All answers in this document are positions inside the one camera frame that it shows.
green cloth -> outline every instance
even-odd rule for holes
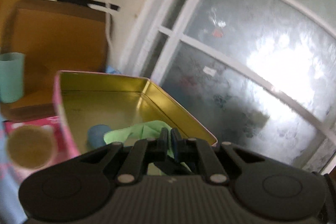
[[[112,130],[110,132],[105,133],[104,141],[106,144],[113,143],[113,142],[122,142],[127,144],[127,140],[132,138],[134,141],[139,139],[147,139],[147,138],[158,138],[161,133],[161,129],[165,127],[168,129],[168,156],[174,157],[173,151],[171,150],[171,141],[170,141],[170,130],[171,127],[167,125],[163,121],[151,121],[151,122],[144,122],[139,123],[134,126]]]

teal cup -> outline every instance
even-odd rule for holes
[[[13,103],[24,94],[25,55],[19,52],[0,54],[0,100]]]

